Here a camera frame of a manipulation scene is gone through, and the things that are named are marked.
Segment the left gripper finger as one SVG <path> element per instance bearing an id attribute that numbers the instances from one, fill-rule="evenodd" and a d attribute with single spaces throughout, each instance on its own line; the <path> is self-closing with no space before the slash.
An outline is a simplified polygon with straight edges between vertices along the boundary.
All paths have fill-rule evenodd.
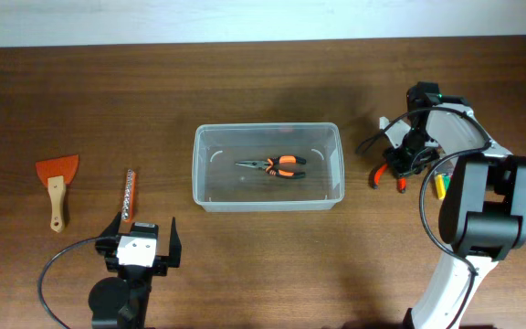
<path id="1" fill-rule="evenodd" d="M 121 212 L 118 212 L 110 224 L 101 232 L 100 237 L 116 237 L 119 234 Z"/>
<path id="2" fill-rule="evenodd" d="M 169 257 L 180 257 L 182 255 L 182 242 L 177 232 L 175 218 L 172 218 L 168 250 Z"/>

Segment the orange-black long nose pliers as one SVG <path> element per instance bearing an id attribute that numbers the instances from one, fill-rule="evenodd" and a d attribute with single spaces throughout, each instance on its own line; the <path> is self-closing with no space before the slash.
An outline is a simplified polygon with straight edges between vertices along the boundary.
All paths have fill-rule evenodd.
<path id="1" fill-rule="evenodd" d="M 288 165 L 305 165 L 307 161 L 296 155 L 281 155 L 269 157 L 264 160 L 244 160 L 235 162 L 235 165 L 257 169 L 267 175 L 284 179 L 301 179 L 306 176 L 303 171 L 289 171 Z"/>

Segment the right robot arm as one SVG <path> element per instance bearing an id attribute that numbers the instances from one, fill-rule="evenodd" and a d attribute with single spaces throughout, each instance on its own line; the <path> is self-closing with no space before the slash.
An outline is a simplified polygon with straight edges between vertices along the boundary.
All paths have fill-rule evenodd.
<path id="1" fill-rule="evenodd" d="M 425 228 L 441 257 L 403 326 L 457 328 L 485 277 L 526 242 L 526 156 L 499 145 L 465 98 L 442 94 L 435 82 L 411 87 L 406 105 L 400 117 L 380 120 L 391 145 L 376 173 L 391 169 L 399 192 L 407 177 L 424 174 L 424 197 L 443 166 L 452 172 L 441 183 L 438 231 Z"/>

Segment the small red-handled pliers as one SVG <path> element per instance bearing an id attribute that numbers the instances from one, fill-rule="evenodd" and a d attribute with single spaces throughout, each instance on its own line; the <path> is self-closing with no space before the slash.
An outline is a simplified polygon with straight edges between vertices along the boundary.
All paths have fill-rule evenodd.
<path id="1" fill-rule="evenodd" d="M 388 163 L 383 163 L 373 171 L 373 174 L 370 178 L 371 188 L 373 189 L 379 188 L 381 177 L 388 170 L 388 168 L 389 168 Z M 394 174 L 394 178 L 396 179 L 397 191 L 401 194 L 404 194 L 406 191 L 406 179 L 397 174 Z"/>

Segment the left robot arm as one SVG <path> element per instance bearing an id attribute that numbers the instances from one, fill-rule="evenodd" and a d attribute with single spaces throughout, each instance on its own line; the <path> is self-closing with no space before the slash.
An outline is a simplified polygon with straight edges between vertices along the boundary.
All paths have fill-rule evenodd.
<path id="1" fill-rule="evenodd" d="M 107 271 L 116 275 L 98 281 L 90 290 L 94 328 L 143 328 L 153 278 L 165 277 L 181 263 L 183 247 L 175 222 L 165 256 L 157 253 L 158 225 L 135 222 L 127 234 L 120 232 L 120 225 L 121 214 L 117 214 L 95 241 Z"/>

